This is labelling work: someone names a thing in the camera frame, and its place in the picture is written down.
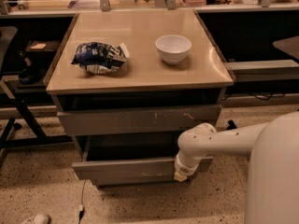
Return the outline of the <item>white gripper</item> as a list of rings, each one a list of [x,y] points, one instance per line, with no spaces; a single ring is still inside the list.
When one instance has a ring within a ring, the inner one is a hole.
[[[197,170],[199,164],[196,163],[192,166],[187,166],[183,164],[180,160],[175,160],[175,173],[174,173],[174,179],[178,182],[183,182],[187,180],[186,175],[193,175],[195,171]]]

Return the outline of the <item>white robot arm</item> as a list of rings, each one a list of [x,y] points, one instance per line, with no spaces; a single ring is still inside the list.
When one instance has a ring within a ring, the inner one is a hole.
[[[244,224],[299,224],[299,112],[218,132],[202,123],[178,138],[177,181],[193,175],[207,154],[248,155]]]

